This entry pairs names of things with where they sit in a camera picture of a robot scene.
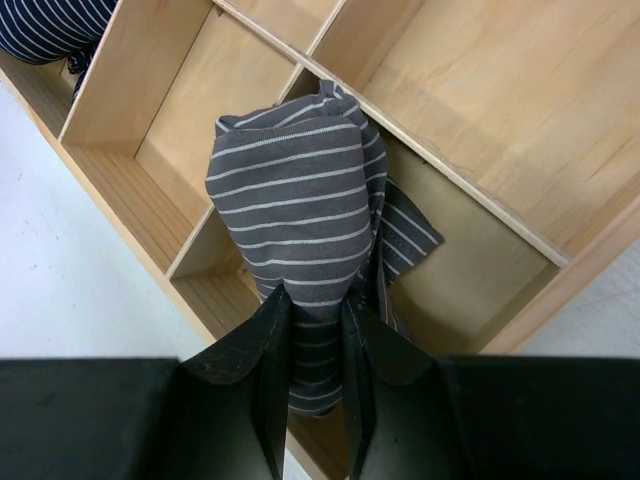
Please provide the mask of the wooden compartment tray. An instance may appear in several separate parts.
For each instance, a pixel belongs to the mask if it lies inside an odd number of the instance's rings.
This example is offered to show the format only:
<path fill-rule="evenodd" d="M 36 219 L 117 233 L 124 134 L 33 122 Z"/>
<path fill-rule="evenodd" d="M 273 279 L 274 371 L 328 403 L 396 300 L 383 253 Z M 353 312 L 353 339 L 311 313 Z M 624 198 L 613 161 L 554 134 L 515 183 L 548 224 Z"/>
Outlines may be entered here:
<path fill-rule="evenodd" d="M 1 50 L 1 79 L 206 348 L 266 300 L 205 188 L 216 121 L 323 80 L 442 235 L 389 287 L 433 357 L 515 356 L 639 236 L 635 1 L 117 2 L 77 95 L 66 60 Z M 287 402 L 322 479 L 353 479 L 342 317 L 341 346 L 339 404 Z"/>

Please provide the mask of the rolled dark striped cloth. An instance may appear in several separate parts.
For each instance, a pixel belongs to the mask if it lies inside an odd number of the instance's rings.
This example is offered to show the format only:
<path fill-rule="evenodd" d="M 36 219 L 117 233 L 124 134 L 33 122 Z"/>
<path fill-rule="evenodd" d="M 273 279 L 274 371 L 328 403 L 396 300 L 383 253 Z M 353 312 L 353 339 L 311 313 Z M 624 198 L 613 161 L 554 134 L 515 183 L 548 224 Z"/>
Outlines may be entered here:
<path fill-rule="evenodd" d="M 3 0 L 1 50 L 30 65 L 66 60 L 77 95 L 118 2 Z"/>

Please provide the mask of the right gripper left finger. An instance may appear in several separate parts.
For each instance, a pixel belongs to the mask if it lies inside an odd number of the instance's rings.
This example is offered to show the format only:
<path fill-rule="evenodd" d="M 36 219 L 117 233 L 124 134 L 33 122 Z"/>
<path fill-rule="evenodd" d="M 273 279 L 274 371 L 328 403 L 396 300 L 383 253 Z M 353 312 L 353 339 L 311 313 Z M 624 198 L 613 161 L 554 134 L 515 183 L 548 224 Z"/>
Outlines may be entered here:
<path fill-rule="evenodd" d="M 292 303 L 256 312 L 186 361 L 1 363 L 5 479 L 279 479 Z"/>

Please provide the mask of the striped grey underwear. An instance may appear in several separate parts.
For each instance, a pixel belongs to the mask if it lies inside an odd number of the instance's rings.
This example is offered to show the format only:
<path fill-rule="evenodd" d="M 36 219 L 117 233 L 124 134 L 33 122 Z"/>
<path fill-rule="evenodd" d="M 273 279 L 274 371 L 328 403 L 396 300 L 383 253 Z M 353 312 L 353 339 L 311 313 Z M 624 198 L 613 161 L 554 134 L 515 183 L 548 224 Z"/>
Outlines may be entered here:
<path fill-rule="evenodd" d="M 323 80 L 314 94 L 225 115 L 205 188 L 259 296 L 292 301 L 288 404 L 320 417 L 342 398 L 342 304 L 366 304 L 398 333 L 389 287 L 443 241 L 389 177 L 380 132 Z"/>

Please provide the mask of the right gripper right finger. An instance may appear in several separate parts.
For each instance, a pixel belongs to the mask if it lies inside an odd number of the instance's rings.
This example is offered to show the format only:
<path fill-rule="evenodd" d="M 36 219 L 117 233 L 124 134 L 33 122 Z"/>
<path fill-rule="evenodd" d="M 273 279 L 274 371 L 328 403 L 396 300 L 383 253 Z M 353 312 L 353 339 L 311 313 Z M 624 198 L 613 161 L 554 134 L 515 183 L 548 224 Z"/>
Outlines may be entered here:
<path fill-rule="evenodd" d="M 634 359 L 433 357 L 341 305 L 353 479 L 635 479 Z"/>

